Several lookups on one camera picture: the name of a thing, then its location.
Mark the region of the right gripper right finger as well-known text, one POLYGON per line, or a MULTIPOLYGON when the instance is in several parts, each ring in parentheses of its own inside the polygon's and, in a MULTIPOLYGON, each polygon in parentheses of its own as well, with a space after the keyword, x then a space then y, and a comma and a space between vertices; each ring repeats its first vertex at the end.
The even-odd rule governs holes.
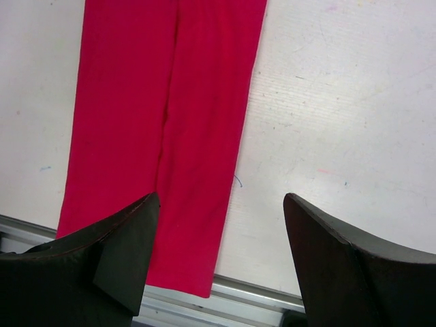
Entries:
POLYGON ((435 255, 283 199, 308 326, 434 326, 435 255))

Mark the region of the crimson pink t shirt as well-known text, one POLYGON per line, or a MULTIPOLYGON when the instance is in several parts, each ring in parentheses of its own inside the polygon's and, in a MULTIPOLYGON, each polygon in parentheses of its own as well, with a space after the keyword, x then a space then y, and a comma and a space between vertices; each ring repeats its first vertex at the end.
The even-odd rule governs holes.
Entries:
POLYGON ((146 282, 211 294, 265 1, 86 1, 57 236, 159 196, 146 282))

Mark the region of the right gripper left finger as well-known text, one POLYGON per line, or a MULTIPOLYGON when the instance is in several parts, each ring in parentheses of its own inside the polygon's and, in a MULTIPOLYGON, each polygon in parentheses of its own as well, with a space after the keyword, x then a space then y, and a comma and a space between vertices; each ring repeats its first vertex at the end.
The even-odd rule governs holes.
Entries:
POLYGON ((130 326, 159 215, 151 193, 67 236, 1 254, 2 326, 130 326))

